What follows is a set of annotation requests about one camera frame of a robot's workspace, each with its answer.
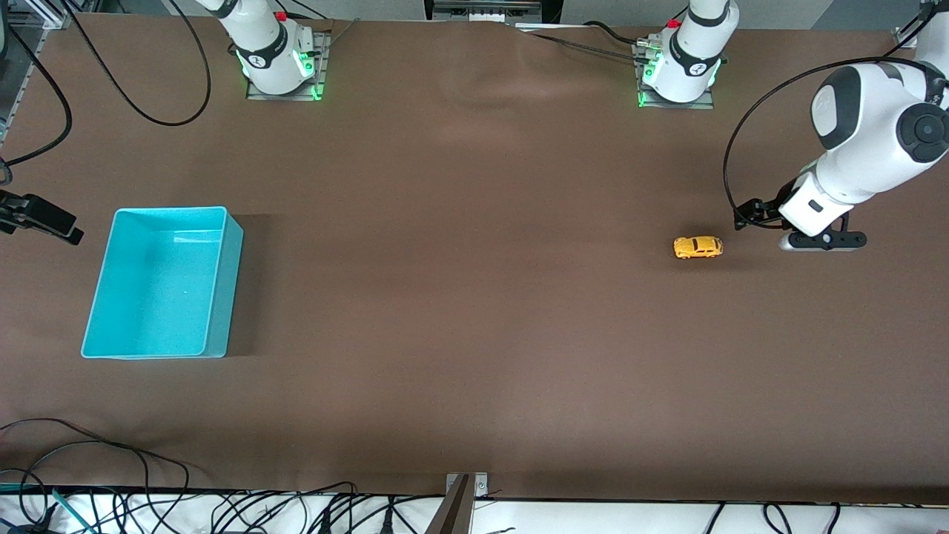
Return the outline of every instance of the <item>blue plastic bin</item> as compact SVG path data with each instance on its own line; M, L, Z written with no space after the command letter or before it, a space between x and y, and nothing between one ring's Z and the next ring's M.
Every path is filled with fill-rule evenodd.
M223 207L116 212L83 357L223 356L243 240Z

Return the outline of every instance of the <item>turquoise storage box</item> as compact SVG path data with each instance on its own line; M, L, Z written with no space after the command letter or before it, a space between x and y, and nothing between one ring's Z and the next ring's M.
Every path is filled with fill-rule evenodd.
M243 240L220 206L116 212L83 357L223 356Z

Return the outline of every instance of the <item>brown table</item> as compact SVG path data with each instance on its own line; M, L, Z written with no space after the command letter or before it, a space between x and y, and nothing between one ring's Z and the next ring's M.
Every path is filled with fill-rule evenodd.
M173 120L197 106L180 21L84 20L143 107ZM75 31L49 39L75 127L10 190L67 207L86 237L0 239L3 420L70 419L192 462L199 486L429 492L484 470L508 496L949 498L949 167L859 206L870 244L850 255L735 233L720 183L754 100L886 49L884 34L740 31L716 109L688 112L637 108L629 65L488 23L359 22L322 102L247 102L223 29L195 24L214 96L181 128L136 116ZM557 34L623 51L597 29ZM739 201L820 154L821 80L750 121ZM36 77L4 155L61 121ZM246 232L231 354L80 358L113 212L218 204ZM694 234L721 236L725 255L674 259L672 239ZM66 436L3 439L9 464ZM41 474L141 483L134 457L100 449Z

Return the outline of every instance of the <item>toy car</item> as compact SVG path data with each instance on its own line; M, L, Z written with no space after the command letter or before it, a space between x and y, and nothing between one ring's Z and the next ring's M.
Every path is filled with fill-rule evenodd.
M723 252L721 239L712 236L698 238L678 238L672 243L676 257L688 259L690 257L716 257Z

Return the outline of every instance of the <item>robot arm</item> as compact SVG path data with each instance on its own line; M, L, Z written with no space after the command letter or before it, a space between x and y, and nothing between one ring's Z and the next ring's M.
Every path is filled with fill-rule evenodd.
M877 193L917 177L949 150L949 12L937 13L921 32L916 61L860 64L831 74L810 106L811 122L827 150L783 187L771 202L739 206L735 229L749 221L781 220L795 232L786 250L853 250L863 234L848 232L847 212ZM841 231L830 229L844 220Z
M693 102L712 83L725 49L738 26L732 0L691 0L680 26L661 36L661 57L643 81L666 100Z
M262 92L282 95L313 76L313 31L277 20L267 0L197 0L221 21L237 46L244 74Z

